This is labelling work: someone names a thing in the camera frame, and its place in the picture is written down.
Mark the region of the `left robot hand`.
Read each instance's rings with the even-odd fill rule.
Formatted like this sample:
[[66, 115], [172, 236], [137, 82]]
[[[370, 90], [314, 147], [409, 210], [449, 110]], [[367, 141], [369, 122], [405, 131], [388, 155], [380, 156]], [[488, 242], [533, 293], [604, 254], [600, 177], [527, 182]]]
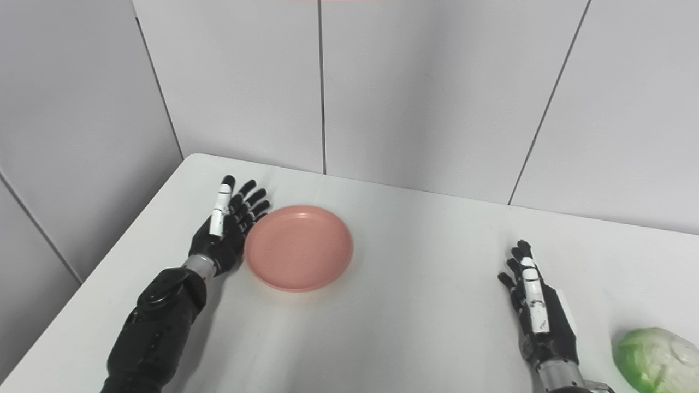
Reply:
[[237, 188], [235, 177], [225, 176], [211, 214], [192, 237], [183, 266], [205, 281], [237, 269], [250, 231], [270, 207], [266, 189], [254, 179]]

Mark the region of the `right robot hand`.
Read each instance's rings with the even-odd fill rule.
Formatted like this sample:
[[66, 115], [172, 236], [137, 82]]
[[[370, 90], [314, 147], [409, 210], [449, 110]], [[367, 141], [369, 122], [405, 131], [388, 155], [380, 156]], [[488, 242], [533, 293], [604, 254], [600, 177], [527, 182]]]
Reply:
[[537, 369], [552, 360], [579, 364], [577, 338], [557, 291], [545, 283], [531, 245], [519, 240], [497, 278], [510, 297], [522, 332], [524, 360]]

